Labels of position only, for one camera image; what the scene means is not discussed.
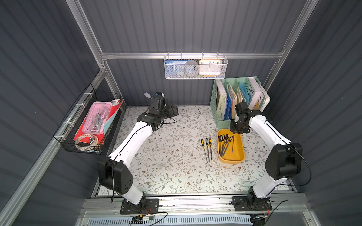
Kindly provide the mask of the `yellow storage tray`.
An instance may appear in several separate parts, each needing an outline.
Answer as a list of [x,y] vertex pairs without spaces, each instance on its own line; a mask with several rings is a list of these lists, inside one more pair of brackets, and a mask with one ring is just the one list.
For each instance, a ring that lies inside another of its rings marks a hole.
[[228,129],[221,129],[218,131],[217,135],[218,135],[218,156],[219,160],[222,163],[238,164],[245,160],[245,152],[242,142],[242,136],[240,134],[237,133],[235,134],[233,153],[232,153],[232,141],[231,141],[224,157],[221,157],[221,154],[225,147],[225,142],[228,140],[228,137],[231,137],[233,135],[233,133]]

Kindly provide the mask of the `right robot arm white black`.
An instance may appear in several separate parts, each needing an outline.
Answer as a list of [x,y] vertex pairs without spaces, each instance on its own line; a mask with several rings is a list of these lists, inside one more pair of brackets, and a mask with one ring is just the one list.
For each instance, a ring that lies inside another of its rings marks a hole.
[[242,134],[254,130],[270,149],[265,161],[266,173],[248,191],[248,206],[267,204],[272,191],[301,171],[302,147],[280,134],[259,110],[250,110],[245,102],[235,106],[238,120],[231,121],[230,131]]

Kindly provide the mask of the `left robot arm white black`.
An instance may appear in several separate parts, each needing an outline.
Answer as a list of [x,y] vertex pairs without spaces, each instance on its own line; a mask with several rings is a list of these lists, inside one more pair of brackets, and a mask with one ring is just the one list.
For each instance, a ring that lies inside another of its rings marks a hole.
[[165,119],[177,115],[176,104],[167,105],[163,109],[149,107],[140,114],[122,144],[108,157],[102,157],[98,161],[100,185],[134,205],[140,204],[144,193],[133,184],[133,175],[129,170],[132,160],[146,139],[165,124]]

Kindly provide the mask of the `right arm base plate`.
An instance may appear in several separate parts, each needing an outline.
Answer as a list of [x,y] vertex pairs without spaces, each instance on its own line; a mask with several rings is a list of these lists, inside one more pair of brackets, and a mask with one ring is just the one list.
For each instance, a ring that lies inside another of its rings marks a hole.
[[272,205],[268,198],[233,196],[231,205],[235,211],[271,211]]

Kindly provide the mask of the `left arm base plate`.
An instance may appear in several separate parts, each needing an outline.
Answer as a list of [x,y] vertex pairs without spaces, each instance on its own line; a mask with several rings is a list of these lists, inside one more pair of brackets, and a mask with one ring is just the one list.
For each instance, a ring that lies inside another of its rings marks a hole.
[[139,204],[133,204],[127,200],[123,200],[120,214],[156,214],[159,210],[159,201],[159,199],[142,198]]

